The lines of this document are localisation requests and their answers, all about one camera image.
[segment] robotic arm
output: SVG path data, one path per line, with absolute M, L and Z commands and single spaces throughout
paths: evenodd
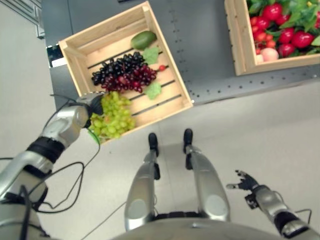
M 42 230 L 36 210 L 44 201 L 48 188 L 43 182 L 25 202 L 21 194 L 23 186 L 29 192 L 35 185 L 52 172 L 61 153 L 78 137 L 80 130 L 90 126 L 92 113 L 101 115 L 102 93 L 90 93 L 79 97 L 75 103 L 61 109 L 55 119 L 48 124 L 41 135 L 26 151 L 17 155 L 0 174 L 0 238 L 2 240 L 27 239 L 21 229 L 26 215 L 26 207 L 32 202 L 28 213 L 28 239 L 48 239 Z
M 275 191 L 266 185 L 259 185 L 252 176 L 243 171 L 236 170 L 236 173 L 241 183 L 228 184 L 226 187 L 251 191 L 251 194 L 245 197 L 246 203 L 251 209 L 260 208 L 282 237 L 293 240 L 320 240 L 320 235 L 299 219 Z

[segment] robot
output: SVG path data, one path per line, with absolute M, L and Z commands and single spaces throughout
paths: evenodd
M 103 93 L 89 93 L 59 110 L 41 135 L 18 154 L 0 174 L 0 239 L 54 240 L 43 230 L 37 210 L 48 187 L 45 179 L 61 153 L 90 126 L 93 113 L 101 115 Z M 320 235 L 303 222 L 278 195 L 237 170 L 240 183 L 228 189 L 249 191 L 245 200 L 251 209 L 260 208 L 278 230 L 280 237 L 230 222 L 230 206 L 211 162 L 192 145 L 193 132 L 183 136 L 185 167 L 194 172 L 198 212 L 155 214 L 154 181 L 160 179 L 157 164 L 157 136 L 148 136 L 149 153 L 136 173 L 124 211 L 126 233 L 115 240 L 320 240 Z

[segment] white floor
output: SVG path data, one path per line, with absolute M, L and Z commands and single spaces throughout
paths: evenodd
M 52 86 L 44 42 L 36 39 L 31 24 L 2 5 L 0 16 L 11 19 L 0 21 L 0 157 L 6 157 L 25 150 L 36 139 L 55 106 L 49 97 Z M 319 80 L 197 106 L 103 145 L 85 171 L 76 205 L 60 214 L 40 214 L 45 230 L 58 239 L 79 240 L 126 201 L 148 152 L 150 132 L 157 134 L 160 144 L 157 210 L 195 211 L 193 173 L 184 167 L 181 146 L 185 128 L 193 129 L 194 145 L 211 160 L 224 185 L 238 181 L 234 170 L 244 170 L 280 192 L 292 209 L 311 208 L 311 226 L 320 231 Z M 86 163 L 96 149 L 83 131 L 54 169 L 75 161 Z M 47 200 L 53 204 L 62 200 L 78 173 L 75 167 L 50 179 Z M 246 192 L 226 193 L 233 222 L 277 234 L 258 209 L 252 211 L 246 205 Z M 106 240 L 123 233 L 123 214 L 122 207 L 86 239 Z M 307 214 L 301 217 L 306 220 Z

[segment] grape bunch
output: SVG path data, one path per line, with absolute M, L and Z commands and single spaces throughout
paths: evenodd
M 135 128 L 136 122 L 127 108 L 131 104 L 129 99 L 112 91 L 104 95 L 101 104 L 103 115 L 93 113 L 89 127 L 99 137 L 100 142 L 120 138 L 121 134 Z
M 125 54 L 116 61 L 112 58 L 109 63 L 103 62 L 102 66 L 100 71 L 92 73 L 91 79 L 95 86 L 100 84 L 108 92 L 135 90 L 142 93 L 142 87 L 148 86 L 157 76 L 157 72 L 144 63 L 138 51 L 133 55 Z

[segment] gray table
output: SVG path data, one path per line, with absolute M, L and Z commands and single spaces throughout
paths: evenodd
M 43 0 L 47 46 L 131 8 L 142 0 Z M 224 0 L 149 0 L 195 104 L 299 84 L 320 76 L 320 66 L 236 76 Z M 53 91 L 76 98 L 67 66 L 50 68 Z M 56 106 L 64 100 L 56 98 Z

